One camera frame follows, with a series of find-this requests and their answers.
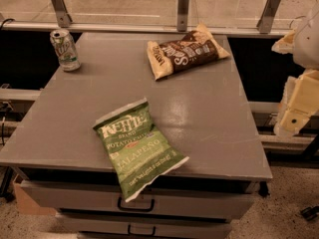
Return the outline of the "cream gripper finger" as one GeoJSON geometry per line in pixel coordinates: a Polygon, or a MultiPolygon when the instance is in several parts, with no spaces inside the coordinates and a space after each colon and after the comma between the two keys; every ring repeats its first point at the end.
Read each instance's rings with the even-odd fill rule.
{"type": "Polygon", "coordinates": [[[278,54],[292,54],[294,47],[295,30],[291,30],[284,37],[276,41],[271,50],[278,54]]]}
{"type": "Polygon", "coordinates": [[[319,111],[319,71],[305,70],[298,78],[289,77],[279,107],[274,133],[293,136],[319,111]]]}

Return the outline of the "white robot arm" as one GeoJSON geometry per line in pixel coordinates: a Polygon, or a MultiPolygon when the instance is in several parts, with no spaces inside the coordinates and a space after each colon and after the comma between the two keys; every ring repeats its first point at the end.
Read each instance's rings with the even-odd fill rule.
{"type": "Polygon", "coordinates": [[[298,78],[287,79],[274,126],[276,135],[293,136],[319,111],[319,4],[271,50],[292,54],[293,62],[305,69],[298,78]]]}

